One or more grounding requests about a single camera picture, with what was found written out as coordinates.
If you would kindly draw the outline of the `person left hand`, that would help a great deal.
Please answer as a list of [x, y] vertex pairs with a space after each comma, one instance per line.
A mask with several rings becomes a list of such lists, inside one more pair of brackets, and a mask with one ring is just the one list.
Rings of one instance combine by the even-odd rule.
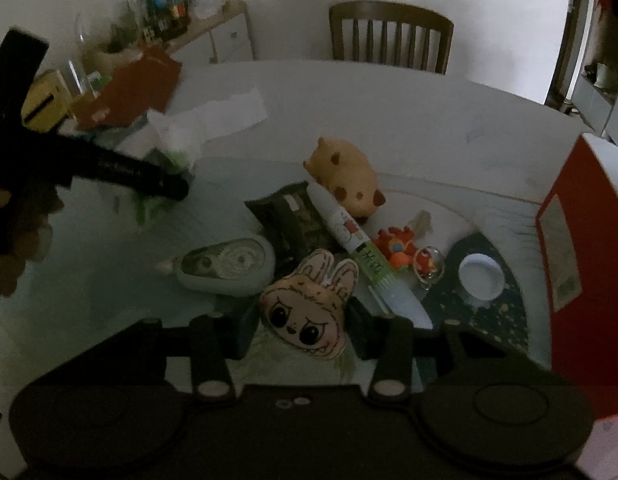
[[30, 196], [0, 190], [0, 298], [13, 295], [29, 261], [45, 257], [53, 235], [48, 217], [62, 208], [56, 188]]

